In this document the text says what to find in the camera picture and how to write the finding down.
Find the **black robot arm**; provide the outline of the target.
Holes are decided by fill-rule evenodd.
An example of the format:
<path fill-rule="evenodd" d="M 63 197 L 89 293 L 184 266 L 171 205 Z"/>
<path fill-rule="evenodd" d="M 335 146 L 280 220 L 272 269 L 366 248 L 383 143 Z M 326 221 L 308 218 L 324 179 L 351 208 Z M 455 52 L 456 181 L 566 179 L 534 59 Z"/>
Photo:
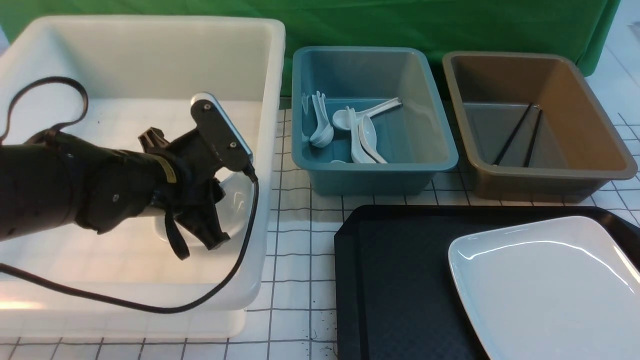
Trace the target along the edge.
<path fill-rule="evenodd" d="M 142 152 L 96 146 L 64 132 L 36 133 L 1 147 L 1 239 L 74 223 L 102 235 L 128 219 L 162 217 L 176 256 L 190 251 L 181 229 L 208 250 L 230 240 L 217 203 L 225 192 L 220 166 L 202 153 L 193 129 L 174 141 L 151 127 L 139 136 Z"/>

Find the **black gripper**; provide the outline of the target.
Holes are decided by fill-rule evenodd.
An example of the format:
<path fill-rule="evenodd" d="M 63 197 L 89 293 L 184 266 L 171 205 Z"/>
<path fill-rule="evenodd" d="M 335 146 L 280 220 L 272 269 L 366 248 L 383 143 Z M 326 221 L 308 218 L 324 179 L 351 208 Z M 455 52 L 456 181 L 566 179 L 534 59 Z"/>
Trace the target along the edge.
<path fill-rule="evenodd" d="M 144 153 L 166 160 L 167 173 L 171 179 L 175 178 L 174 189 L 159 196 L 165 203 L 164 226 L 174 255 L 181 261 L 190 257 L 189 247 L 175 219 L 182 221 L 182 227 L 208 251 L 227 243 L 231 237 L 222 230 L 216 208 L 225 195 L 220 181 L 215 178 L 223 164 L 201 132 L 194 128 L 167 141 L 162 130 L 150 127 L 138 141 Z"/>

